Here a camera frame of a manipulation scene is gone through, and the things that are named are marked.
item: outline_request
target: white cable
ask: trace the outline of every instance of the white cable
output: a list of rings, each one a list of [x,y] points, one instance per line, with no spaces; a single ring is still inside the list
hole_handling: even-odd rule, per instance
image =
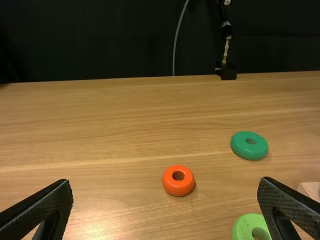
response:
[[[182,9],[181,15],[180,15],[180,19],[179,19],[178,25],[176,26],[176,30],[175,30],[174,43],[173,43],[173,53],[172,53],[172,76],[175,75],[176,47],[177,47],[179,29],[180,29],[180,25],[181,25],[182,19],[184,18],[185,11],[187,9],[188,3],[189,3],[189,0],[186,0],[185,4],[183,6],[183,9]]]

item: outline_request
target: wood grain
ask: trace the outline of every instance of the wood grain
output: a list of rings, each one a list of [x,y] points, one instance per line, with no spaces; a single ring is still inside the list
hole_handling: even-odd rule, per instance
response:
[[[260,178],[320,182],[319,83],[315,71],[3,86],[0,211],[67,178],[65,240],[229,240],[237,217],[261,213]],[[267,139],[265,159],[231,151],[243,130]],[[186,197],[162,187],[176,164],[195,176]]]
[[[302,182],[296,190],[320,203],[320,182]]]

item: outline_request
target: black curtain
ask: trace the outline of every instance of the black curtain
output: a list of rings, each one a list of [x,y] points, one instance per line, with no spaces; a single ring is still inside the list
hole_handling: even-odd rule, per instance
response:
[[[9,74],[12,82],[170,76],[184,3],[2,0],[7,40],[0,42],[0,75],[12,61],[20,76]],[[213,73],[219,56],[212,6],[190,0],[177,41],[177,75]],[[229,59],[240,73],[320,70],[319,7],[316,0],[234,0]]]

